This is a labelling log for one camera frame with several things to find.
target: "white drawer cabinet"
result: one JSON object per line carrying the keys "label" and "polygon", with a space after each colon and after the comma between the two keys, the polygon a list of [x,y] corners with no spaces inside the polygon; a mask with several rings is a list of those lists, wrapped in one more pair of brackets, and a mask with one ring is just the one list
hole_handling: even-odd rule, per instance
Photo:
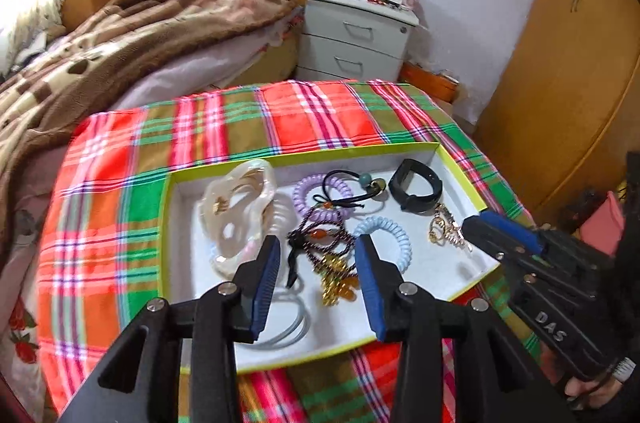
{"label": "white drawer cabinet", "polygon": [[366,0],[307,0],[299,80],[395,82],[417,17]]}

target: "blanket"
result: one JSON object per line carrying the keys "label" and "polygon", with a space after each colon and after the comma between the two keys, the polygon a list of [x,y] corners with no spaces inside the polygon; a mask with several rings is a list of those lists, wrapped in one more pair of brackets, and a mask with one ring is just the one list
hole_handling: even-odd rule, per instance
{"label": "blanket", "polygon": [[[487,205],[532,224],[474,143],[425,93],[406,84],[249,85],[85,120],[65,155],[40,247],[39,354],[57,409],[158,294],[159,213],[169,172],[277,154],[434,140]],[[537,338],[508,307],[500,273],[472,293],[490,300],[526,347],[534,355],[539,351]],[[452,421],[450,342],[444,342],[444,354],[444,415]],[[372,343],[326,360],[241,376],[244,421],[386,422],[397,363],[397,345]],[[183,401],[187,385],[183,378]],[[187,414],[182,403],[180,415]]]}
{"label": "blanket", "polygon": [[12,191],[29,158],[69,142],[178,56],[271,24],[297,0],[112,0],[0,86],[0,272],[12,239]]}

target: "light blue spiral hair tie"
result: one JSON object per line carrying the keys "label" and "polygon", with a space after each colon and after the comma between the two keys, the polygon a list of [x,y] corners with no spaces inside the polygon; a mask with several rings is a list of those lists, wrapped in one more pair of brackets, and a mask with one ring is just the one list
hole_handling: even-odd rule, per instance
{"label": "light blue spiral hair tie", "polygon": [[396,241],[398,241],[400,257],[396,262],[396,266],[398,266],[400,273],[404,273],[411,264],[411,242],[409,241],[409,236],[407,236],[404,229],[402,229],[398,223],[386,217],[367,217],[356,226],[353,236],[357,238],[361,235],[371,235],[378,229],[390,233],[396,238]]}

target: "drawer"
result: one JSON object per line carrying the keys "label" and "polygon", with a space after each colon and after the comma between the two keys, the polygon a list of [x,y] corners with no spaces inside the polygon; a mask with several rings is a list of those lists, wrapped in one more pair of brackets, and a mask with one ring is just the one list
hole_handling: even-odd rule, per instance
{"label": "drawer", "polygon": [[344,42],[302,35],[298,65],[350,80],[395,82],[402,60]]}
{"label": "drawer", "polygon": [[346,79],[319,70],[296,68],[296,80],[300,82],[346,82]]}
{"label": "drawer", "polygon": [[361,9],[306,1],[304,32],[403,58],[412,26]]}

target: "tablecloth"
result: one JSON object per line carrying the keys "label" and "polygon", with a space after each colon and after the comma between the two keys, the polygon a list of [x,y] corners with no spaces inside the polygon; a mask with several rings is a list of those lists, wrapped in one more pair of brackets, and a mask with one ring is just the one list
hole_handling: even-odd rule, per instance
{"label": "tablecloth", "polygon": [[[158,291],[159,209],[168,172],[196,165],[383,143],[443,144],[487,205],[531,225],[495,167],[422,91],[388,82],[242,86],[104,112],[76,130],[43,229],[38,295],[40,359],[62,409],[119,331]],[[493,274],[483,295],[539,352]],[[454,420],[450,343],[444,341],[444,421]],[[398,347],[371,343],[288,369],[241,376],[247,422],[388,421]],[[187,380],[181,383],[181,391]],[[187,412],[181,404],[181,417]]]}

